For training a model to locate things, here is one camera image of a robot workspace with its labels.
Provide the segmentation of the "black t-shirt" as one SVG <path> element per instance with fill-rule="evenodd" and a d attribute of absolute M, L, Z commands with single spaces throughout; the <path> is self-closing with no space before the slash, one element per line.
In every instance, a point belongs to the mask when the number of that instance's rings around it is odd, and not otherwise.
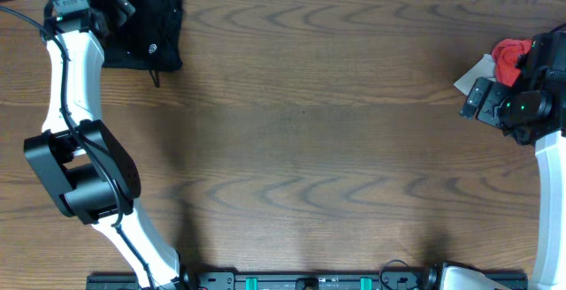
<path fill-rule="evenodd" d="M 108 15 L 106 0 L 96 0 L 96 6 L 110 21 L 111 34 L 105 39 L 105 52 L 108 62 L 114 65 L 126 61 L 148 61 L 158 54 L 163 40 L 158 21 L 164 0 L 128 1 L 136 12 L 122 27 L 115 27 Z"/>

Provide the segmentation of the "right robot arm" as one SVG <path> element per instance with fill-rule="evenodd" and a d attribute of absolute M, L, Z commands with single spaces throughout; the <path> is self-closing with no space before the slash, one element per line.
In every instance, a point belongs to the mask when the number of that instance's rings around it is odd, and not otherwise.
<path fill-rule="evenodd" d="M 539 237 L 530 289 L 565 287 L 565 29 L 533 37 L 510 83 L 465 74 L 460 114 L 535 148 L 540 179 Z"/>

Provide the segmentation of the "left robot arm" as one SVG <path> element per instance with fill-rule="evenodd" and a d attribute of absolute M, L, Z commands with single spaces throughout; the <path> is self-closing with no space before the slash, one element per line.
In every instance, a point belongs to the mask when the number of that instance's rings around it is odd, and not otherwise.
<path fill-rule="evenodd" d="M 51 61 L 48 115 L 24 155 L 59 211 L 103 234 L 140 289 L 195 289 L 179 253 L 139 200 L 134 160 L 103 122 L 101 39 L 113 18 L 95 0 L 52 0 L 39 27 Z"/>

